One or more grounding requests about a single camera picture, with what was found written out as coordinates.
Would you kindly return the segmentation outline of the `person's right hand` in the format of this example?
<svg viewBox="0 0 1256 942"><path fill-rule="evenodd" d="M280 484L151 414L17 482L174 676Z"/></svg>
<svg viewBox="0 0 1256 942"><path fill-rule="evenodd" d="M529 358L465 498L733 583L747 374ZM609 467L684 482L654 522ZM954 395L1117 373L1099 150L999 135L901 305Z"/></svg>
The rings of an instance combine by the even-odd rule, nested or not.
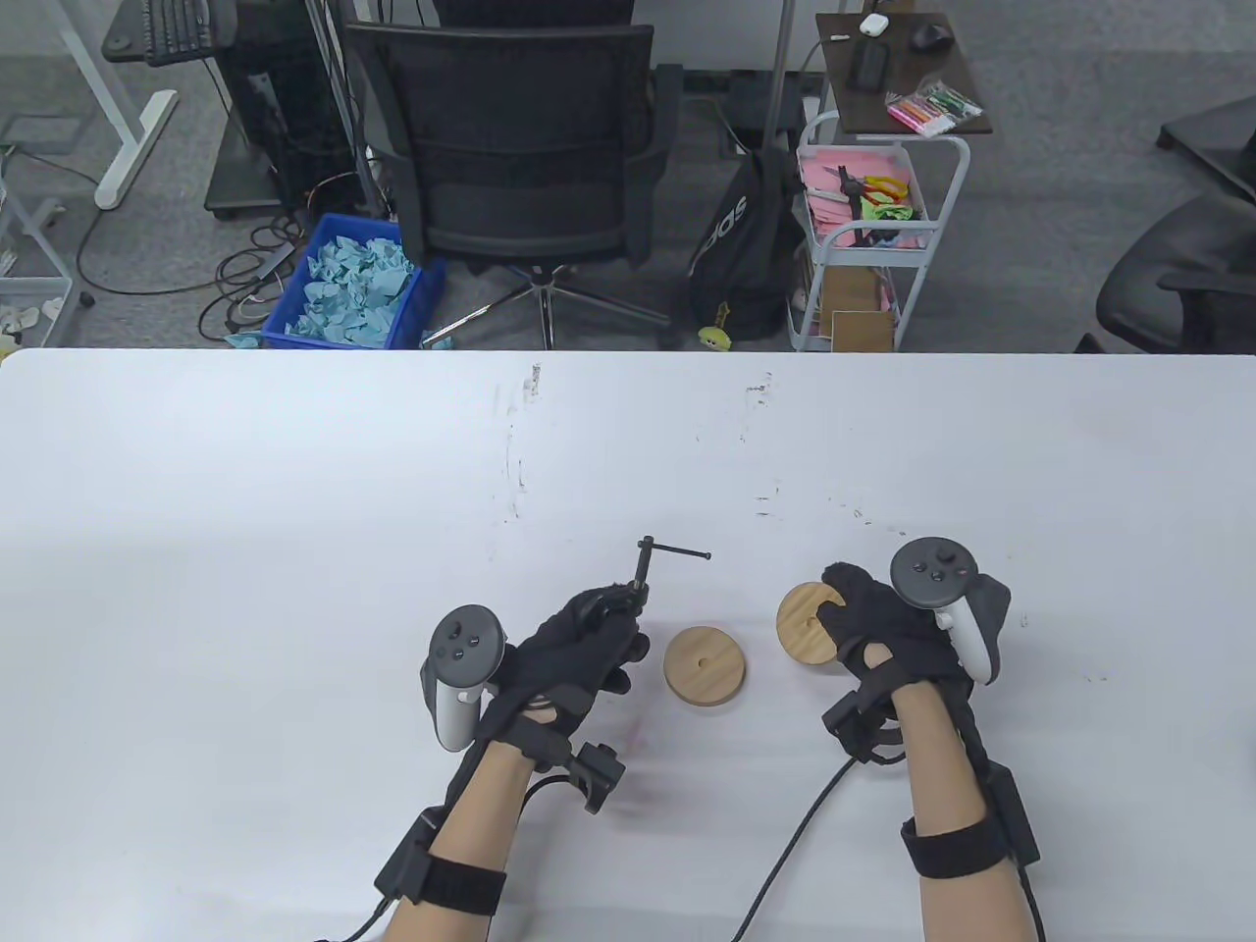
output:
<svg viewBox="0 0 1256 942"><path fill-rule="evenodd" d="M836 592L842 602L821 602L816 619L849 672L863 678L874 671L875 664L867 662L867 654L882 646L889 652L887 663L896 664L907 683L932 683L968 700L973 681L965 673L955 646L932 610L902 602L892 587L852 561L834 561L821 573L821 583Z"/></svg>

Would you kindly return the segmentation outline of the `person's left hand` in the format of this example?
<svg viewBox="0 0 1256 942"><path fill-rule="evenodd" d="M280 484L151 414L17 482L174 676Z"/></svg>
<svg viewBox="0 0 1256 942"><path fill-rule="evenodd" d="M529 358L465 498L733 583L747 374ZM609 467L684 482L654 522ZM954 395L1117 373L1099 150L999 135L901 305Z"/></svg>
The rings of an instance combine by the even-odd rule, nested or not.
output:
<svg viewBox="0 0 1256 942"><path fill-rule="evenodd" d="M520 646L507 646L494 678L497 695L484 710L463 770L475 770L489 744L501 741L525 710L550 705L553 690L579 688L592 700L628 695L625 664L641 663L651 651L638 623L643 605L634 584L582 592Z"/></svg>

